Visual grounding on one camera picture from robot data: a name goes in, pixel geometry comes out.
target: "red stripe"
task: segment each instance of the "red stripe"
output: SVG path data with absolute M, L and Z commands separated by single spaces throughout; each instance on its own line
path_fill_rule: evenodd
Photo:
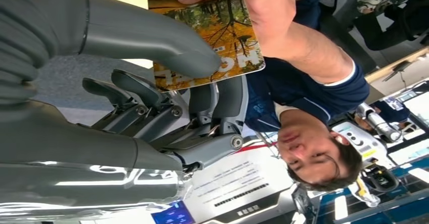
M 277 144 L 277 142 L 273 142 L 271 145 L 270 145 L 270 147 L 271 146 L 275 146 Z M 267 145 L 258 145 L 258 146 L 248 146 L 248 147 L 243 147 L 243 148 L 241 148 L 238 152 L 236 152 L 236 153 L 239 153 L 239 152 L 245 152 L 245 151 L 250 151 L 250 150 L 254 150 L 254 149 L 258 149 L 258 148 L 262 148 L 262 147 L 268 147 Z

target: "display screen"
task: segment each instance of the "display screen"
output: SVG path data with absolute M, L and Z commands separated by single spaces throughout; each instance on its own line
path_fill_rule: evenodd
M 193 224 L 195 223 L 183 201 L 175 203 L 170 209 L 152 214 L 156 224 Z

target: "autumn tree picture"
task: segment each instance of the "autumn tree picture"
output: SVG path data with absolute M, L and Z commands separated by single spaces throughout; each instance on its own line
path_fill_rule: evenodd
M 223 61 L 211 77 L 198 79 L 178 75 L 154 63 L 159 87 L 179 90 L 264 68 L 264 58 L 243 0 L 205 0 L 191 6 L 177 0 L 149 0 L 149 9 L 191 26 Z

